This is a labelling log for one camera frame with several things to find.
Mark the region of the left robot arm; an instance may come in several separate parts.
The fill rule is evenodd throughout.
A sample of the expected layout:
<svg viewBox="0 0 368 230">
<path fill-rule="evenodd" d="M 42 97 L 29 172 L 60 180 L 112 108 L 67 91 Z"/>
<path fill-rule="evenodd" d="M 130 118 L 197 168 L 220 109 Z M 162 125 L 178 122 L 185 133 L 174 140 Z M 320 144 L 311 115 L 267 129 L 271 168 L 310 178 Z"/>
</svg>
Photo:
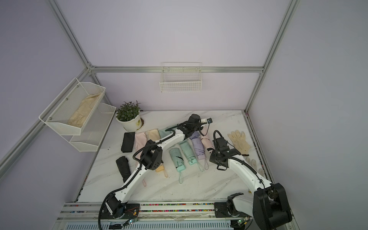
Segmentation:
<svg viewBox="0 0 368 230">
<path fill-rule="evenodd" d="M 170 135 L 159 141 L 148 140 L 143 148 L 137 150 L 132 159 L 138 163 L 133 174 L 128 178 L 121 188 L 109 192 L 104 198 L 98 213 L 98 229 L 102 229 L 101 217 L 103 208 L 106 207 L 113 218 L 121 218 L 126 211 L 126 204 L 149 171 L 156 170 L 163 162 L 163 152 L 173 145 L 189 138 L 194 132 L 200 132 L 202 127 L 211 124 L 212 118 L 202 119 L 197 114 L 192 114 L 187 121 L 167 128 L 165 131 Z"/>
</svg>

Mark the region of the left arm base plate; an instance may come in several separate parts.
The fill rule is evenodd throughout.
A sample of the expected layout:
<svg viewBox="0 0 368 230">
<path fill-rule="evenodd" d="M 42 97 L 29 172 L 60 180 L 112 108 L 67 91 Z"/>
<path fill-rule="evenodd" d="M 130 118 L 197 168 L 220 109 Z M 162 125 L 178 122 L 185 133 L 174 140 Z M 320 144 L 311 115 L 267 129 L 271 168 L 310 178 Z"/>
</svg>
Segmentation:
<svg viewBox="0 0 368 230">
<path fill-rule="evenodd" d="M 119 217 L 119 218 L 115 218 L 113 215 L 110 214 L 110 212 L 108 211 L 108 208 L 106 207 L 106 205 L 103 206 L 103 210 L 101 213 L 101 219 L 105 220 L 105 219 L 129 219 L 131 217 L 133 217 L 134 213 L 136 212 L 136 216 L 138 216 L 139 214 L 139 210 L 140 210 L 140 204 L 138 203 L 127 203 L 124 209 L 124 214 Z"/>
</svg>

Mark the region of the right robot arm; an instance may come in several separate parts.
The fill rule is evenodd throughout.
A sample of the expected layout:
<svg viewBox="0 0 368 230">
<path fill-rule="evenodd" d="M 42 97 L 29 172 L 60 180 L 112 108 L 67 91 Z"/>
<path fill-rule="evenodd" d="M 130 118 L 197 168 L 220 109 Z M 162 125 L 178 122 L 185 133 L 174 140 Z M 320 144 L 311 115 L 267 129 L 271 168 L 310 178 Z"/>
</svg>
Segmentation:
<svg viewBox="0 0 368 230">
<path fill-rule="evenodd" d="M 231 217 L 252 217 L 262 230 L 275 230 L 291 222 L 292 213 L 285 188 L 259 174 L 237 149 L 229 147 L 228 141 L 218 130 L 214 131 L 213 139 L 214 149 L 209 161 L 219 171 L 230 169 L 236 173 L 251 192 L 250 195 L 242 192 L 229 195 L 225 207 L 216 204 L 215 208 Z"/>
</svg>

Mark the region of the green umbrella sleeve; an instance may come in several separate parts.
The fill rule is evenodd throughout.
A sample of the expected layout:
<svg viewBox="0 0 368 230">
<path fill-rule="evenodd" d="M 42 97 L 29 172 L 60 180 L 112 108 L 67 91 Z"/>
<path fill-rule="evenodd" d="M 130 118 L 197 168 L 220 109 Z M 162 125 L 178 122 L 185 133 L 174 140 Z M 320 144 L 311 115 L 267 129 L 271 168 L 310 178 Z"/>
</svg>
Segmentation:
<svg viewBox="0 0 368 230">
<path fill-rule="evenodd" d="M 159 130 L 160 139 L 164 139 L 165 137 L 171 135 L 171 131 L 166 131 L 165 129 Z"/>
</svg>

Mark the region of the green umbrella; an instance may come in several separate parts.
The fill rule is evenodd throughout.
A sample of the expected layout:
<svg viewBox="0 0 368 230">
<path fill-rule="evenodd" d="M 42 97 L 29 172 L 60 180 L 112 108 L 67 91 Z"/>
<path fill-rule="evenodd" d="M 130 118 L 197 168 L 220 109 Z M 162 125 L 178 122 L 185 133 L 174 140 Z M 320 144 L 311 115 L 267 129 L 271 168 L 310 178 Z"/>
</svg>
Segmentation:
<svg viewBox="0 0 368 230">
<path fill-rule="evenodd" d="M 179 146 L 184 154 L 184 156 L 186 157 L 189 165 L 196 165 L 199 170 L 201 172 L 204 171 L 203 167 L 200 165 L 200 163 L 198 162 L 194 151 L 192 150 L 192 147 L 190 146 L 188 141 L 182 141 L 179 143 Z"/>
<path fill-rule="evenodd" d="M 182 157 L 181 151 L 178 148 L 171 148 L 169 150 L 169 154 L 177 172 L 179 173 L 179 183 L 182 184 L 184 181 L 182 171 L 186 169 L 186 166 L 184 164 L 184 159 Z"/>
</svg>

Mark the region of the pink umbrella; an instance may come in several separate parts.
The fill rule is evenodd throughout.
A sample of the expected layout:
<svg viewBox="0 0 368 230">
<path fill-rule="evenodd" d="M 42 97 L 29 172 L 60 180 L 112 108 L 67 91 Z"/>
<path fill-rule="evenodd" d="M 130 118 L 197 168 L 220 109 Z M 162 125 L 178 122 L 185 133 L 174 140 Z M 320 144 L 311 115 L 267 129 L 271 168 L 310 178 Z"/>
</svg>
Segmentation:
<svg viewBox="0 0 368 230">
<path fill-rule="evenodd" d="M 201 139 L 201 142 L 208 152 L 215 150 L 214 144 L 209 138 L 204 137 Z"/>
<path fill-rule="evenodd" d="M 147 183 L 146 183 L 146 180 L 145 180 L 145 178 L 147 176 L 146 171 L 147 170 L 146 170 L 144 164 L 136 162 L 136 171 L 135 171 L 136 176 L 135 176 L 135 179 L 136 179 L 136 181 L 141 182 L 144 187 L 147 186 Z"/>
</svg>

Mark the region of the black umbrella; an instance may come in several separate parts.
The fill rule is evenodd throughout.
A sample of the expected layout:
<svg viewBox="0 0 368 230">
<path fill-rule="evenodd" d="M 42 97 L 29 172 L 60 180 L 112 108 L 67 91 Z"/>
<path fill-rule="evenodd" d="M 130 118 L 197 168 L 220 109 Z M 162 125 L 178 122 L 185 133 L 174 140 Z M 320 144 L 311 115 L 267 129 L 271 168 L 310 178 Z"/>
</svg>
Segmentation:
<svg viewBox="0 0 368 230">
<path fill-rule="evenodd" d="M 116 160 L 116 164 L 117 164 L 119 173 L 121 174 L 123 178 L 123 182 L 125 183 L 128 180 L 128 178 L 131 176 L 128 159 L 125 156 L 122 156 Z"/>
</svg>

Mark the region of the purple umbrella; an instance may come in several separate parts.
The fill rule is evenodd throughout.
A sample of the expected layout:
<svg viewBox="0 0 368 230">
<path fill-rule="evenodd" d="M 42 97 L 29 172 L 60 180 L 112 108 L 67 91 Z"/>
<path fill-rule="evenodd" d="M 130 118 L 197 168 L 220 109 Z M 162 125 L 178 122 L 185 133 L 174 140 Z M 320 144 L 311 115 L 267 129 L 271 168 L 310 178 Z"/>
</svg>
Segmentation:
<svg viewBox="0 0 368 230">
<path fill-rule="evenodd" d="M 204 161 L 205 170 L 209 169 L 209 164 L 206 161 L 205 148 L 200 138 L 192 139 L 192 144 L 195 150 L 195 154 L 200 161 Z"/>
</svg>

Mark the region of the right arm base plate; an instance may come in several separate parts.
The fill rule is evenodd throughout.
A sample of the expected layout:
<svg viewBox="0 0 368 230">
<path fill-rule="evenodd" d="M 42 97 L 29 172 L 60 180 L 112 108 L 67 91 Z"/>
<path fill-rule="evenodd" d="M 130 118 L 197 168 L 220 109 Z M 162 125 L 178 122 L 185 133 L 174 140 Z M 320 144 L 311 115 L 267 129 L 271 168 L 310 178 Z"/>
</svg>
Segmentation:
<svg viewBox="0 0 368 230">
<path fill-rule="evenodd" d="M 216 218 L 242 218 L 253 216 L 253 207 L 247 202 L 235 202 L 229 206 L 227 202 L 215 202 L 214 210 Z"/>
</svg>

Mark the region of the yellow umbrella sleeve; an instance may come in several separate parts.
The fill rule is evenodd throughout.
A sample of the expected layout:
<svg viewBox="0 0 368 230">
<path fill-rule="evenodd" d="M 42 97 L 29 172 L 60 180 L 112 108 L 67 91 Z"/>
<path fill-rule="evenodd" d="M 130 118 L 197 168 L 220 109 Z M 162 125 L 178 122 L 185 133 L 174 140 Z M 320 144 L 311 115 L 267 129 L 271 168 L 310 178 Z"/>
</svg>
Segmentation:
<svg viewBox="0 0 368 230">
<path fill-rule="evenodd" d="M 157 129 L 148 130 L 146 132 L 147 140 L 158 141 L 161 139 L 160 133 Z"/>
</svg>

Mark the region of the black umbrella sleeve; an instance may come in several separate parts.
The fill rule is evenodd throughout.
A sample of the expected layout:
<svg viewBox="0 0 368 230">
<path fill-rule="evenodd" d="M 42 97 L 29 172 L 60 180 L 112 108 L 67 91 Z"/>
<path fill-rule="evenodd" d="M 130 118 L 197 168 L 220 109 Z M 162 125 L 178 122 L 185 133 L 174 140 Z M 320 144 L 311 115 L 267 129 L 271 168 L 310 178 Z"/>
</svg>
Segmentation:
<svg viewBox="0 0 368 230">
<path fill-rule="evenodd" d="M 129 153 L 133 151 L 135 142 L 135 132 L 126 132 L 124 133 L 121 151 L 123 153 Z"/>
</svg>

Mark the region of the yellow umbrella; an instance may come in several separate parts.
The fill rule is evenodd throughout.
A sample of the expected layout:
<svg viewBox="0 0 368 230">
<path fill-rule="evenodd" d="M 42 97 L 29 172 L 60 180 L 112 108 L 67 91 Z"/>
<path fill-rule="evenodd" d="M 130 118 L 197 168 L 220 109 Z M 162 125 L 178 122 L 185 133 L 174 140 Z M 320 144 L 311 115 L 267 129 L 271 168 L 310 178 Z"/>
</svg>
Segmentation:
<svg viewBox="0 0 368 230">
<path fill-rule="evenodd" d="M 160 166 L 155 170 L 157 173 L 163 173 L 163 175 L 168 178 L 168 173 L 164 167 L 164 164 L 161 163 Z"/>
</svg>

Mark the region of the purple umbrella sleeve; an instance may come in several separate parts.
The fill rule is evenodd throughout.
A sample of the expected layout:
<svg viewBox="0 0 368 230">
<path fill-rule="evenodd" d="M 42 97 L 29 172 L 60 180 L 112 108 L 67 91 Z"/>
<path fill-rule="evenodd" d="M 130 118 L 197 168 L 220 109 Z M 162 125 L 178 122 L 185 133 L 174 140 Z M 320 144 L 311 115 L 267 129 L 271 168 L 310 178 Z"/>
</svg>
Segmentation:
<svg viewBox="0 0 368 230">
<path fill-rule="evenodd" d="M 200 139 L 200 133 L 198 132 L 198 131 L 195 131 L 189 138 L 191 139 L 191 140 L 193 140 L 193 139 Z"/>
</svg>

